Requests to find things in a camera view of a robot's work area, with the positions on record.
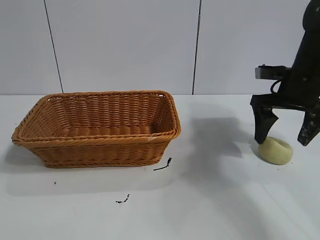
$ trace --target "black wire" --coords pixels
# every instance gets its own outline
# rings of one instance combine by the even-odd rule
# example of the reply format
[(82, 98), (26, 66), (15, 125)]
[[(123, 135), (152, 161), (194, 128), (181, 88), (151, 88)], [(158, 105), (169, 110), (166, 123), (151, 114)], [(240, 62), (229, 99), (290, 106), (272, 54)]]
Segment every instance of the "black wire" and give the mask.
[(170, 162), (171, 162), (171, 159), (172, 159), (172, 157), (169, 157), (166, 166), (163, 166), (163, 167), (160, 167), (160, 168), (157, 168), (157, 169), (153, 169), (153, 171), (158, 171), (158, 170), (165, 169), (165, 168), (169, 167), (169, 164), (170, 164)]
[(273, 94), (276, 94), (276, 93), (277, 93), (277, 92), (275, 92), (274, 88), (275, 88), (275, 86), (276, 86), (278, 83), (280, 83), (281, 81), (282, 81), (282, 79), (279, 79), (279, 80), (275, 81), (275, 82), (271, 85), (271, 88), (270, 88), (271, 93), (273, 93)]

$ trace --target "black debris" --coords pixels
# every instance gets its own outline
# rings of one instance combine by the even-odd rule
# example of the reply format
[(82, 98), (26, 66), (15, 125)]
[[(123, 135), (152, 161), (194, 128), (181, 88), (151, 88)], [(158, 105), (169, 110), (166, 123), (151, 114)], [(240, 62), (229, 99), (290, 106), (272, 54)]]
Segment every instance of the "black debris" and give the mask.
[(161, 169), (165, 169), (165, 168), (169, 167), (169, 164), (170, 164), (170, 162), (171, 162), (171, 159), (172, 159), (172, 157), (169, 157), (166, 166), (163, 166), (163, 167), (160, 167), (160, 168), (157, 168), (157, 169), (153, 169), (153, 171), (157, 171), (157, 170), (161, 170)]
[(124, 201), (115, 201), (117, 204), (122, 204), (125, 203), (126, 201), (128, 201), (130, 194), (128, 194), (128, 196), (126, 196), (126, 199)]

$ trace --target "wicker basket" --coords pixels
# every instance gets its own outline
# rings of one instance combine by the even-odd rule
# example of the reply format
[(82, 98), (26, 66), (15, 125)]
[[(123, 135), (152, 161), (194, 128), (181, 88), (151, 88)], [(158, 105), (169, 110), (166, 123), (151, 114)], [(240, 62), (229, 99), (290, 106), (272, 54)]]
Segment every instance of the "wicker basket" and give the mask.
[(61, 93), (43, 97), (12, 135), (49, 168), (145, 166), (181, 132), (163, 91)]

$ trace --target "yellow sponge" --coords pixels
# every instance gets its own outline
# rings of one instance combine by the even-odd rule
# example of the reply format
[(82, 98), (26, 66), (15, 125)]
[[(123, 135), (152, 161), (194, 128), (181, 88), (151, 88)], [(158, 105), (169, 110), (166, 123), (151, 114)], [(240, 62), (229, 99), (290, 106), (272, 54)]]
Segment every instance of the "yellow sponge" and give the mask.
[(287, 164), (294, 154), (288, 143), (269, 136), (259, 145), (258, 152), (265, 161), (276, 165)]

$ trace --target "white wall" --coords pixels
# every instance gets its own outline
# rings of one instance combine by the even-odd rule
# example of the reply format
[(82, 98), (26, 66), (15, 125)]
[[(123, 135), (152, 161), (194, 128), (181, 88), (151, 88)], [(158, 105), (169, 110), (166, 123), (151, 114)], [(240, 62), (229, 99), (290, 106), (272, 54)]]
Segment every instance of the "white wall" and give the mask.
[(258, 65), (291, 67), (309, 0), (202, 0), (195, 94), (269, 92)]
[(65, 92), (191, 94), (199, 0), (46, 0)]
[(0, 94), (61, 93), (43, 0), (0, 1)]

